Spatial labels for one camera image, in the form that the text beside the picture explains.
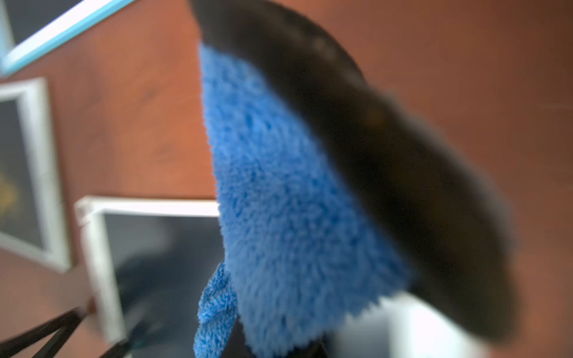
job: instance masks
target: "blue microfiber pad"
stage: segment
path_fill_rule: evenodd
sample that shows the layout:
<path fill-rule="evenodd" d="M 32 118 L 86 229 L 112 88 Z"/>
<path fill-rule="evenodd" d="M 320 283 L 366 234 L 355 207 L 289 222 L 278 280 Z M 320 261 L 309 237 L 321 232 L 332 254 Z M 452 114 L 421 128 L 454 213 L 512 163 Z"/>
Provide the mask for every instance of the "blue microfiber pad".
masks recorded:
<path fill-rule="evenodd" d="M 195 355 L 221 354 L 237 312 L 268 358 L 407 288 L 408 265 L 264 76 L 206 45 L 200 58 L 225 265 L 201 299 Z"/>

